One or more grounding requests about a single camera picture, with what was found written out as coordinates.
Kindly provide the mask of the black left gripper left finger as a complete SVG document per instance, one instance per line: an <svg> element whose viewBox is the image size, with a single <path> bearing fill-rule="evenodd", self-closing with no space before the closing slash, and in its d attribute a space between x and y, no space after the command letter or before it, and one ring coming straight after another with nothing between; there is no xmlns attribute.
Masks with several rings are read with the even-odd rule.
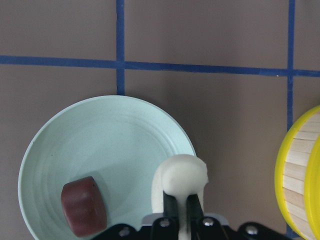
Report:
<svg viewBox="0 0 320 240"><path fill-rule="evenodd" d="M178 202L176 198L163 192L163 216L173 220L179 219Z"/></svg>

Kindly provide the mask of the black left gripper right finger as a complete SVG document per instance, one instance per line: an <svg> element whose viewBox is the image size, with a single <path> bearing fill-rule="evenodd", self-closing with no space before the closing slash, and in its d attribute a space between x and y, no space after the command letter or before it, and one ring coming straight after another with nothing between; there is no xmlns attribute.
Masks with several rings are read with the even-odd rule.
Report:
<svg viewBox="0 0 320 240"><path fill-rule="evenodd" d="M204 216L203 209L197 194L192 194L186 200L187 220L199 220Z"/></svg>

